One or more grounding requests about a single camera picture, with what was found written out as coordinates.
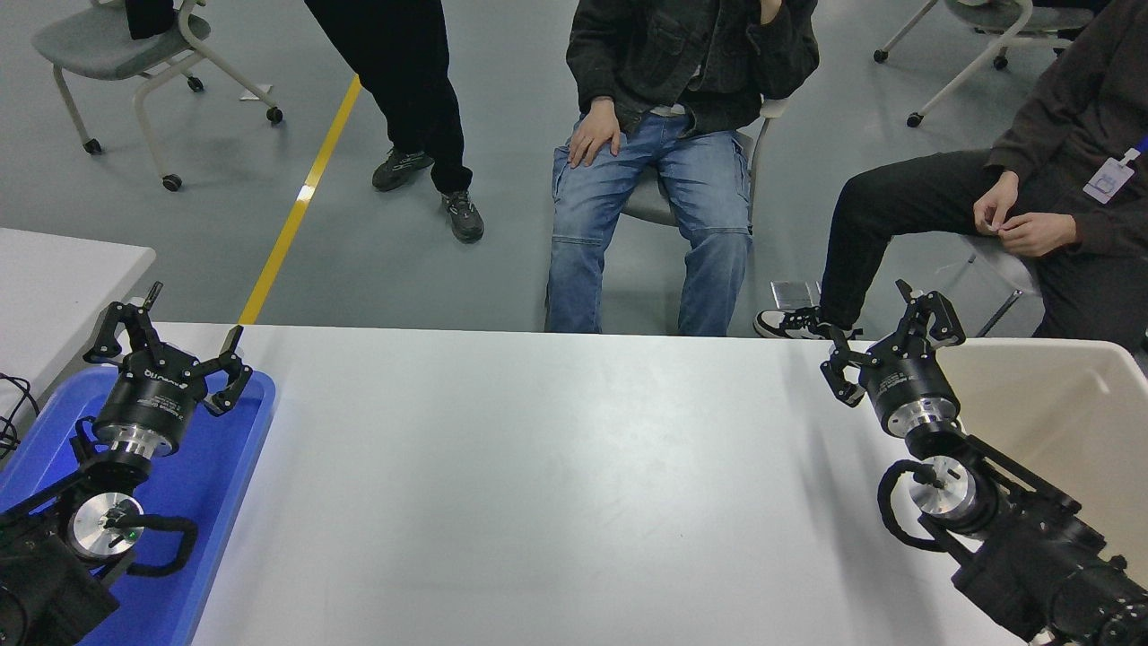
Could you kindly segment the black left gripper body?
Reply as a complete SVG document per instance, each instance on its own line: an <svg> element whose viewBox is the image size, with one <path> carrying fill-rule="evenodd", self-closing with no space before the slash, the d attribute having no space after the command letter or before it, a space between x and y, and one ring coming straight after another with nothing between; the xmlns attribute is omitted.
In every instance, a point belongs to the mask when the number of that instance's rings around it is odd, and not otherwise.
<svg viewBox="0 0 1148 646"><path fill-rule="evenodd" d="M155 365L148 355L127 355L119 376L96 417L94 434L111 444L123 428L155 431L165 444L180 444L197 402L205 398L205 378L186 378L187 361Z"/></svg>

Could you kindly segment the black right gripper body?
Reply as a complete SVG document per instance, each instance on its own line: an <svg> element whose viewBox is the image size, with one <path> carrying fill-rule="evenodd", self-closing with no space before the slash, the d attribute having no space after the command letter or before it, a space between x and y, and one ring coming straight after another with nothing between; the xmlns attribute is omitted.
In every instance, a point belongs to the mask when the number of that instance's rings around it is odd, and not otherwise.
<svg viewBox="0 0 1148 646"><path fill-rule="evenodd" d="M861 369L860 383L890 436L907 436L921 425L959 417L960 402L934 356L881 359Z"/></svg>

